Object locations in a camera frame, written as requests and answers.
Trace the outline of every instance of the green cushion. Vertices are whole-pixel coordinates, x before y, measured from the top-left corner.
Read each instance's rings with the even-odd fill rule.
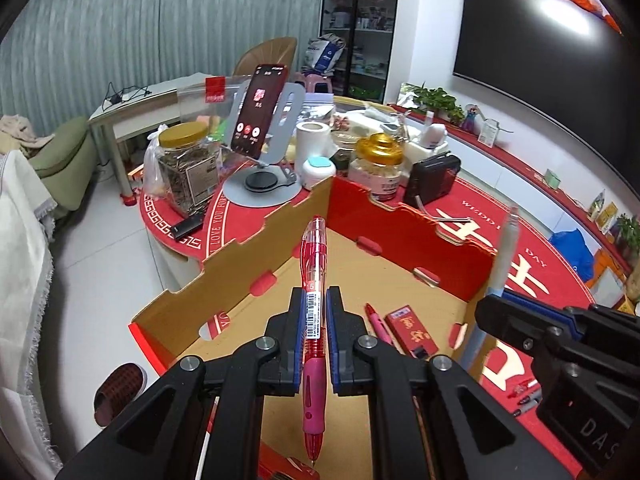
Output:
[[[75,211],[80,207],[96,162],[97,152],[94,139],[89,135],[84,138],[78,153],[64,170],[42,179],[42,183],[51,193],[53,200],[58,203],[56,211],[60,211],[60,208]]]
[[[38,154],[29,159],[40,178],[54,175],[66,168],[86,137],[86,117],[76,117],[62,124],[56,136],[47,142]]]

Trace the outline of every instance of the pink pen grip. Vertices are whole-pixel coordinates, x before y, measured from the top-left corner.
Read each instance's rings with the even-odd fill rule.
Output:
[[[393,345],[391,336],[389,335],[389,332],[386,331],[385,324],[382,323],[382,320],[380,319],[380,316],[378,314],[372,314],[371,316],[369,316],[369,322],[373,326],[373,331],[376,333],[378,339],[384,341],[389,345]]]
[[[309,359],[302,371],[303,419],[302,431],[324,433],[326,404],[326,361],[321,357]]]

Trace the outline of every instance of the gray curtain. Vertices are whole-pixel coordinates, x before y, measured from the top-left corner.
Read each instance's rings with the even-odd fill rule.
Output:
[[[318,33],[321,0],[30,0],[0,43],[0,112],[40,136],[116,90],[231,74],[262,41]]]

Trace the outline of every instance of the slipper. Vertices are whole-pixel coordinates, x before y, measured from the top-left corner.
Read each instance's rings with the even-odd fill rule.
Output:
[[[116,368],[102,383],[94,397],[94,419],[106,427],[146,386],[146,372],[137,364]]]

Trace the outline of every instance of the black remote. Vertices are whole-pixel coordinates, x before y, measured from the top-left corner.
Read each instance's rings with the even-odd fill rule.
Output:
[[[172,225],[169,228],[174,240],[179,242],[185,236],[190,235],[202,227],[204,223],[204,213],[194,213],[190,217],[185,218],[182,222]]]

